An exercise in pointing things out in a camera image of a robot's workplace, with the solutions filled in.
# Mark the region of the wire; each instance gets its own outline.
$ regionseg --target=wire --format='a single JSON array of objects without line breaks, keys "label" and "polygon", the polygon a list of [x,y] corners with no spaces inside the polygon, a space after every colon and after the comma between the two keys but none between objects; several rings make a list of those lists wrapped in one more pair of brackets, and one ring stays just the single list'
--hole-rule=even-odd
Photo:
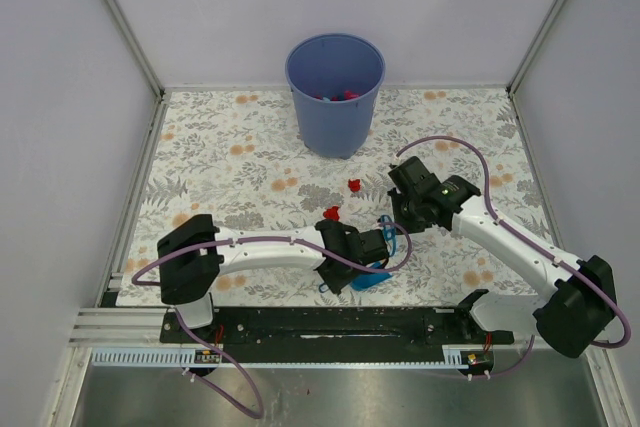
[{"label": "wire", "polygon": [[[472,379],[491,380],[491,379],[505,377],[507,375],[513,374],[517,370],[521,369],[522,366],[525,364],[525,362],[529,360],[529,358],[531,357],[531,352],[533,351],[533,343],[535,342],[535,340],[536,340],[536,336],[532,335],[529,338],[529,346],[527,347],[527,350],[525,350],[524,354],[522,354],[522,357],[520,357],[520,359],[518,359],[518,361],[515,364],[513,364],[511,367],[505,370],[502,370],[500,372],[496,372],[496,373],[491,372],[490,377],[476,375],[476,376],[473,376]],[[460,377],[459,375],[438,374],[436,372],[430,372],[430,371],[425,372],[425,374],[430,377],[438,377],[439,379],[465,380],[465,381],[469,380],[468,377]]]},{"label": "wire", "polygon": [[222,335],[224,334],[224,325],[220,324],[218,329],[216,330],[216,340],[215,343],[219,344],[222,340]]},{"label": "wire", "polygon": [[[310,249],[316,250],[318,252],[321,252],[322,254],[325,255],[325,257],[331,257],[332,259],[335,259],[335,260],[337,260],[338,262],[340,262],[340,263],[342,263],[344,265],[347,265],[347,266],[352,267],[354,269],[362,270],[364,272],[372,272],[372,273],[395,272],[396,270],[399,270],[400,268],[402,268],[409,261],[409,258],[411,257],[411,253],[413,252],[413,244],[411,243],[411,238],[409,237],[409,233],[404,229],[404,227],[402,227],[399,224],[396,224],[395,222],[379,222],[379,225],[381,227],[383,227],[383,228],[384,228],[384,226],[393,226],[396,229],[398,229],[400,232],[402,232],[402,234],[407,239],[407,253],[404,256],[404,259],[402,259],[396,266],[394,266],[394,267],[392,267],[390,269],[385,269],[385,270],[372,269],[372,268],[369,268],[369,267],[364,267],[363,265],[360,265],[360,264],[356,264],[355,262],[352,262],[352,261],[350,261],[348,259],[345,259],[344,257],[341,257],[341,256],[339,256],[337,254],[334,254],[330,250],[327,250],[327,249],[325,249],[323,247],[320,247],[319,245],[313,244],[311,242],[307,242],[304,239],[295,239],[295,238],[284,237],[284,236],[269,236],[269,235],[265,235],[265,236],[255,236],[255,237],[241,237],[241,238],[237,239],[236,242],[238,244],[240,244],[240,245],[246,244],[246,243],[253,243],[253,242],[287,242],[287,243],[295,243],[295,244],[303,245],[305,247],[309,247]],[[138,272],[136,272],[131,277],[131,283],[133,285],[139,285],[139,286],[159,286],[160,282],[140,280],[140,277],[142,277],[144,274],[146,274],[150,270],[154,269],[155,267],[158,267],[159,265],[162,265],[163,263],[168,262],[169,260],[175,259],[176,257],[180,257],[181,255],[187,254],[189,252],[193,252],[193,251],[200,250],[200,249],[210,249],[212,247],[219,247],[219,246],[224,246],[224,245],[233,245],[233,243],[234,243],[233,239],[225,239],[225,240],[214,240],[214,241],[211,241],[211,242],[202,242],[202,243],[199,243],[199,244],[190,245],[188,247],[183,247],[182,249],[178,249],[175,252],[171,252],[170,254],[167,254],[167,255],[165,255],[165,256],[163,256],[163,257],[151,262],[146,267],[143,267],[142,269],[140,269]],[[228,402],[230,402],[235,408],[237,408],[243,414],[246,414],[247,416],[251,417],[252,419],[261,419],[264,416],[264,405],[263,405],[263,402],[262,402],[262,397],[260,396],[260,392],[258,391],[258,387],[256,386],[255,382],[253,381],[253,379],[251,378],[249,373],[246,370],[244,370],[244,368],[233,357],[231,357],[229,354],[227,354],[226,352],[223,352],[222,350],[218,349],[214,345],[209,344],[208,342],[204,341],[203,339],[201,339],[200,337],[195,335],[187,327],[187,324],[184,322],[184,319],[182,318],[182,316],[180,315],[178,310],[175,311],[175,314],[176,314],[176,318],[178,319],[178,323],[180,324],[180,327],[182,327],[182,330],[184,330],[189,337],[191,337],[193,340],[195,340],[199,344],[202,344],[206,348],[213,350],[214,352],[219,354],[221,356],[221,358],[224,357],[229,362],[231,362],[238,369],[238,371],[240,371],[242,376],[249,383],[249,386],[251,387],[251,390],[253,390],[253,393],[255,394],[256,399],[258,400],[259,412],[255,412],[255,411],[249,409],[248,407],[244,406],[237,399],[235,399],[229,393],[227,393],[225,390],[221,389],[220,387],[218,387],[214,383],[210,382],[209,380],[207,380],[207,379],[205,379],[203,377],[198,377],[198,376],[194,376],[193,378],[195,380],[197,380],[198,382],[203,383],[206,386],[208,386],[209,388],[211,388],[214,391],[216,391],[218,394],[220,394],[222,397],[224,397]]]},{"label": "wire", "polygon": [[[421,144],[423,142],[429,142],[432,140],[448,140],[451,142],[457,142],[458,144],[464,145],[469,150],[471,150],[474,154],[476,154],[476,156],[480,160],[480,163],[482,164],[482,170],[484,172],[484,194],[483,195],[484,195],[484,203],[487,208],[487,212],[489,212],[493,220],[495,220],[499,225],[504,227],[514,237],[516,237],[517,239],[519,239],[520,241],[522,241],[523,243],[525,243],[526,245],[534,249],[536,252],[541,254],[546,259],[556,263],[556,256],[554,254],[549,252],[544,247],[539,246],[537,243],[529,239],[527,236],[518,232],[509,223],[505,222],[503,219],[501,219],[498,216],[497,212],[493,208],[493,205],[491,205],[491,196],[489,194],[489,188],[491,185],[489,165],[487,164],[486,159],[482,155],[482,152],[480,152],[476,147],[471,145],[469,142],[462,139],[457,139],[455,137],[451,137],[449,135],[431,135],[428,137],[423,137],[421,139],[418,139],[406,145],[405,147],[403,147],[398,151],[398,153],[396,154],[396,157],[400,157],[400,155],[402,155],[404,152],[409,150],[411,147],[415,147],[418,144]],[[611,300],[609,296],[602,291],[602,289],[600,289],[596,284],[591,282],[582,273],[578,272],[576,269],[574,269],[569,264],[567,264],[564,260],[561,260],[560,262],[558,262],[558,265],[562,267],[564,270],[566,270],[567,272],[569,272],[571,275],[577,277],[585,285],[587,285],[587,287],[589,287],[598,297],[600,297],[604,301],[605,304],[607,304],[607,306],[614,312],[616,317],[618,317],[620,319],[620,322],[622,323],[622,327],[624,329],[622,339],[613,343],[594,341],[594,342],[591,342],[591,345],[594,345],[596,347],[601,347],[603,349],[617,349],[625,346],[631,339],[631,324],[629,322],[629,319],[627,319],[627,316],[620,309],[620,307],[618,307],[616,303],[613,300]]]},{"label": "wire", "polygon": [[491,350],[491,346],[493,344],[493,335],[491,334],[491,332],[487,333],[487,336],[484,340],[484,348],[482,349],[483,353],[487,353],[489,352],[489,350]]},{"label": "wire", "polygon": [[196,334],[194,334],[191,331],[191,329],[189,329],[189,327],[187,327],[187,324],[185,323],[184,319],[182,318],[182,315],[180,315],[180,312],[178,312],[177,309],[175,311],[175,314],[176,314],[176,319],[178,319],[178,323],[180,324],[180,327],[182,327],[182,330],[184,330],[189,337],[191,337],[193,340],[195,340],[197,343],[203,345],[207,349],[213,350],[216,354],[220,355],[221,358],[224,357],[229,362],[231,362],[235,366],[236,369],[238,369],[238,371],[246,379],[247,383],[249,384],[249,387],[251,387],[251,390],[253,391],[253,394],[256,396],[256,400],[258,401],[258,411],[256,412],[255,410],[251,410],[247,406],[241,404],[235,397],[233,397],[231,394],[229,394],[226,390],[222,389],[221,387],[218,387],[216,384],[214,384],[213,382],[205,379],[204,377],[199,377],[197,375],[194,375],[193,378],[195,380],[197,380],[198,382],[206,385],[207,387],[215,390],[218,394],[220,394],[222,397],[224,397],[231,405],[233,405],[236,409],[238,409],[240,412],[242,412],[243,414],[247,415],[248,417],[251,417],[252,419],[261,419],[261,418],[263,418],[264,417],[264,403],[262,402],[262,396],[260,395],[260,391],[258,390],[258,386],[253,381],[253,379],[251,378],[249,373],[244,369],[244,367],[242,367],[238,363],[238,361],[236,361],[236,359],[231,357],[229,354],[227,354],[223,350],[220,350],[215,345],[210,344],[206,340],[203,340],[200,337],[198,337]]},{"label": "wire", "polygon": [[382,263],[380,264],[380,266],[379,266],[379,267],[376,267],[376,269],[384,270],[384,269],[385,269],[385,267],[386,267],[387,265],[389,265],[389,257],[387,257],[386,259],[384,259],[384,260],[382,261]]},{"label": "wire", "polygon": [[[355,262],[352,262],[349,259],[345,259],[344,257],[341,257],[338,254],[334,254],[333,252],[325,249],[324,247],[320,247],[319,245],[316,245],[312,242],[308,242],[304,239],[296,239],[293,237],[275,236],[275,235],[261,235],[261,236],[255,236],[255,237],[240,237],[239,239],[236,240],[236,242],[239,245],[249,244],[253,242],[286,242],[288,244],[294,243],[294,244],[302,245],[305,247],[309,247],[310,249],[313,249],[322,253],[325,257],[331,257],[332,259],[337,260],[341,264],[344,264],[353,269],[362,270],[363,272],[370,272],[372,274],[379,274],[382,272],[396,272],[397,270],[400,270],[402,267],[404,267],[406,263],[409,261],[409,258],[411,257],[411,254],[413,252],[413,243],[411,242],[411,237],[409,237],[409,233],[405,230],[404,227],[402,227],[400,224],[396,224],[395,222],[379,222],[378,225],[380,225],[381,227],[384,227],[385,225],[393,226],[396,229],[398,229],[407,239],[407,252],[404,258],[400,262],[398,262],[397,265],[384,270],[374,269],[371,267],[365,267],[364,265],[361,265],[361,264],[356,264]],[[193,252],[195,250],[200,250],[200,249],[210,249],[212,247],[220,247],[223,245],[233,245],[233,243],[234,243],[233,239],[225,239],[225,240],[213,240],[209,242],[202,242],[199,244],[183,247],[182,249],[178,249],[175,252],[171,252],[170,254],[167,254],[164,257],[159,258],[158,260],[154,260],[146,267],[143,267],[142,269],[140,269],[131,277],[131,283],[133,285],[140,285],[140,286],[159,286],[160,282],[140,280],[140,277],[142,277],[144,274],[146,274],[150,270],[158,267],[159,265],[162,265],[165,262],[168,262],[169,260],[173,260],[176,257],[180,257],[181,255],[187,254],[189,252]]]},{"label": "wire", "polygon": [[[380,216],[380,222],[392,222],[393,219],[387,214],[383,214]],[[391,242],[391,252],[389,253],[389,257],[393,257],[396,254],[396,229],[386,226],[382,229],[382,235],[384,236],[384,240],[387,241],[387,244]]]}]

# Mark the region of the patterned table surface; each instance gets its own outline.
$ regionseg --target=patterned table surface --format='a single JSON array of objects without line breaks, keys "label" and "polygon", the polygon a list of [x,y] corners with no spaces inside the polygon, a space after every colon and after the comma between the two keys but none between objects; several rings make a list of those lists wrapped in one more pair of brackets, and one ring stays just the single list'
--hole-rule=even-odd
[{"label": "patterned table surface", "polygon": [[[504,90],[382,90],[364,146],[348,161],[321,158],[300,140],[285,91],[174,92],[140,208],[119,306],[160,306],[159,289],[136,287],[131,275],[156,257],[156,242],[198,213],[244,230],[313,225],[340,206],[340,220],[367,230],[391,213],[386,195],[392,153],[419,137],[450,134],[477,146],[491,168],[494,204],[534,233],[550,238]],[[464,147],[423,144],[418,155],[440,179],[458,174],[482,185],[479,162]],[[361,179],[352,193],[349,179]],[[483,248],[443,229],[412,236],[415,254],[378,286],[337,297],[320,293],[320,277],[297,269],[263,269],[219,277],[216,305],[451,305],[476,288],[533,293]],[[405,249],[399,241],[400,259]],[[148,275],[158,278],[157,270]]]}]

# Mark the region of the white wall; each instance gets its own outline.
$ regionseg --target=white wall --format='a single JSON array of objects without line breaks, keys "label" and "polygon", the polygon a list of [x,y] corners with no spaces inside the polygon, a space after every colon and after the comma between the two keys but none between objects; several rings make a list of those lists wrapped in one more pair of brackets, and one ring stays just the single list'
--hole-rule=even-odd
[{"label": "white wall", "polygon": [[0,0],[0,424],[38,425],[153,97],[101,0]]},{"label": "white wall", "polygon": [[387,82],[505,84],[553,0],[119,0],[166,86],[285,84],[302,39],[374,42]]},{"label": "white wall", "polygon": [[566,246],[613,266],[635,329],[616,351],[640,412],[640,0],[570,0],[517,92]]}]

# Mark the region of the blue bucket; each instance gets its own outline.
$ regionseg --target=blue bucket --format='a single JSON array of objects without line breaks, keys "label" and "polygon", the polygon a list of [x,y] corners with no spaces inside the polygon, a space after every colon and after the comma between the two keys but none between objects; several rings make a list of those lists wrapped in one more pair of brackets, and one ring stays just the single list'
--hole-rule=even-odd
[{"label": "blue bucket", "polygon": [[[324,34],[291,51],[285,72],[305,145],[324,157],[348,159],[367,140],[376,96],[384,79],[382,54],[364,39]],[[330,102],[316,97],[358,94]]]}]

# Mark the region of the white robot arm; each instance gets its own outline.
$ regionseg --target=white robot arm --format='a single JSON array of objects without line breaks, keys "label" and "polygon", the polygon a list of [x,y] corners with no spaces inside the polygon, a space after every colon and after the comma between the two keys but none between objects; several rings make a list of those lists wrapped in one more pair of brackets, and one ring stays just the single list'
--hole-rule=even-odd
[{"label": "white robot arm", "polygon": [[[396,185],[389,191],[394,220],[409,234],[434,225],[444,227],[487,249],[536,291],[537,295],[472,293],[461,305],[469,306],[471,317],[484,331],[541,335],[560,353],[578,357],[615,317],[594,290],[576,278],[587,277],[615,303],[611,268],[599,257],[582,261],[513,221],[508,221],[513,230],[508,231],[503,223],[508,219],[498,213],[494,220],[497,211],[487,208],[475,186],[458,176],[440,182],[417,157],[395,166],[389,176]],[[160,240],[158,254],[217,239],[222,240],[212,249],[189,252],[160,265],[162,301],[175,305],[191,328],[211,323],[209,288],[217,275],[267,267],[303,268],[317,271],[329,289],[339,294],[362,272],[325,255],[327,251],[358,266],[389,258],[378,229],[358,232],[323,220],[290,231],[246,232],[218,228],[210,215],[195,216]],[[553,252],[552,260],[541,252]],[[560,268],[561,263],[579,274]]]},{"label": "white robot arm", "polygon": [[[558,249],[493,206],[488,208],[491,204],[465,179],[454,175],[440,182],[417,157],[394,166],[389,176],[396,185],[389,192],[395,221],[409,233],[438,225],[473,240],[537,292],[499,295],[477,290],[471,294],[463,302],[472,304],[471,316],[485,331],[541,335],[558,352],[575,358],[615,317],[602,298],[579,278],[586,277],[615,305],[613,274],[604,260],[593,256],[585,262]],[[552,252],[552,256],[542,252]],[[573,269],[574,275],[561,264]]]}]

